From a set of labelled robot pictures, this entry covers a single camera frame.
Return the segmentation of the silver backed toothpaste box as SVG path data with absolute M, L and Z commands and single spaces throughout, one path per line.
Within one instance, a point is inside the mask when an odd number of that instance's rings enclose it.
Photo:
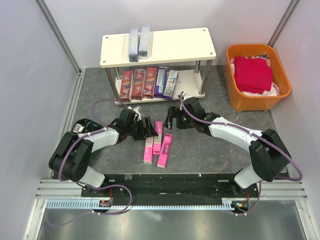
M 132 100 L 142 100 L 145 77 L 146 77 L 146 70 L 144 68 L 135 69 L 132 90 L 131 90 Z

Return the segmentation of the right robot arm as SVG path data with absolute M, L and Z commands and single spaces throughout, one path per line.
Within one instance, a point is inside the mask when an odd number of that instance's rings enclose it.
M 242 196 L 252 184 L 272 182 L 290 162 L 291 156 L 275 130 L 255 130 L 230 122 L 217 113 L 206 112 L 195 97 L 168 108 L 164 126 L 172 129 L 173 120 L 179 130 L 196 129 L 249 153 L 251 164 L 238 171 L 229 184 L 229 191 L 235 197 Z

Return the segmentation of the white RiO toothpaste box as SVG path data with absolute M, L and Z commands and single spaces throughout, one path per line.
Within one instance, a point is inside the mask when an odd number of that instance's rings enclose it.
M 166 81 L 164 93 L 163 93 L 163 99 L 164 100 L 173 100 L 175 87 L 178 80 L 179 71 L 178 70 L 170 70 L 169 75 Z

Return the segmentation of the red 3D toothpaste box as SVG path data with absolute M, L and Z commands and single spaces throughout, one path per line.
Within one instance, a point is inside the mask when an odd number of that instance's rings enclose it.
M 157 77 L 158 68 L 157 67 L 148 67 L 146 69 L 146 76 L 143 84 L 142 97 L 144 99 L 153 99 L 155 83 Z

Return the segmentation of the silver red toothpaste box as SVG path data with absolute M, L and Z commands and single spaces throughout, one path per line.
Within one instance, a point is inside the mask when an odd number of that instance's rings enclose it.
M 133 71 L 126 70 L 123 72 L 121 87 L 119 92 L 119 99 L 123 102 L 131 101 L 131 88 L 133 80 Z

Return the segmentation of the clear Protefix box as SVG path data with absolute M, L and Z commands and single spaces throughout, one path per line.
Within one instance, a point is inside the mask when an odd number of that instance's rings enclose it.
M 140 41 L 138 47 L 138 58 L 147 59 L 149 52 L 149 42 L 150 42 L 150 27 L 143 25 L 140 33 Z
M 128 58 L 129 62 L 138 62 L 138 48 L 139 48 L 139 29 L 137 27 L 131 28 L 129 33 Z

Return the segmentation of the purple toothpaste box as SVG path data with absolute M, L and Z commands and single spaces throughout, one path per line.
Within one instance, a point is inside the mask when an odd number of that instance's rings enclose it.
M 167 80 L 167 68 L 159 67 L 157 70 L 157 75 L 156 75 L 155 85 L 154 85 L 154 92 L 153 92 L 153 97 L 155 99 L 163 98 L 164 90 L 166 86 L 166 80 Z

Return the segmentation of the pink box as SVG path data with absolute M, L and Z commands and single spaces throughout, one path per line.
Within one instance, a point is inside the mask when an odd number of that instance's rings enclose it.
M 162 147 L 163 122 L 155 122 L 155 131 L 157 136 L 153 139 L 153 155 L 159 155 Z
M 143 155 L 143 162 L 146 164 L 152 164 L 153 145 L 154 145 L 154 137 L 147 137 L 145 140 L 144 155 Z
M 167 160 L 169 157 L 171 145 L 172 145 L 173 135 L 170 133 L 167 133 L 162 141 L 161 150 L 159 154 L 159 158 L 157 161 L 157 167 L 159 168 L 165 168 L 167 165 Z

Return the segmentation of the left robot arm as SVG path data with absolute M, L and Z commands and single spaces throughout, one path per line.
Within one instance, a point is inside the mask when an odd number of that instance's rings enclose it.
M 60 181 L 73 181 L 92 187 L 99 197 L 106 196 L 110 185 L 105 175 L 89 166 L 92 153 L 117 145 L 127 137 L 135 141 L 156 137 L 150 118 L 142 118 L 138 108 L 124 108 L 118 118 L 103 126 L 89 119 L 78 121 L 66 132 L 53 152 L 48 167 Z

